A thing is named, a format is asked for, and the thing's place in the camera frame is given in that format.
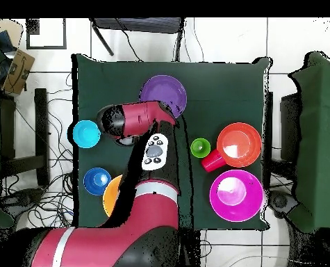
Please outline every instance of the cardboard box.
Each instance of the cardboard box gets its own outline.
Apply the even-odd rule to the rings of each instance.
[[[34,57],[18,49],[15,53],[2,90],[20,94],[34,64]]]
[[[22,38],[23,26],[10,19],[0,19],[0,32],[5,30],[8,32],[13,47],[18,48],[19,42]],[[26,83],[26,79],[28,78],[34,60],[34,57],[17,49],[9,68],[8,75],[1,89],[20,94]]]

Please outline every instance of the red cup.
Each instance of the red cup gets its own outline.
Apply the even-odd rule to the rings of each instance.
[[[211,172],[226,165],[226,162],[218,150],[214,149],[208,156],[201,160],[201,165],[206,172]]]

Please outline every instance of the blue bowl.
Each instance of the blue bowl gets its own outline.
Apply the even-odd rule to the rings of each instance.
[[[92,168],[83,178],[83,185],[91,195],[103,195],[111,176],[103,168]]]
[[[73,128],[73,140],[82,148],[94,147],[101,138],[101,132],[96,123],[83,120]]]

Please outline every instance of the purple plate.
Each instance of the purple plate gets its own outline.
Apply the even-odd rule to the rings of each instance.
[[[227,221],[242,222],[260,211],[263,188],[253,174],[244,170],[229,170],[213,182],[209,198],[218,216]]]
[[[167,104],[175,118],[178,118],[187,104],[187,95],[180,81],[173,76],[153,76],[148,80],[140,93],[141,102],[157,100]]]

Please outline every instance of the chair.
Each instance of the chair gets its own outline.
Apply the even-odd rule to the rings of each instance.
[[[179,61],[179,49],[181,46],[184,17],[133,17],[133,18],[90,18],[92,28],[101,40],[104,47],[111,56],[114,55],[99,29],[138,31],[149,33],[177,33],[176,39],[176,57]]]

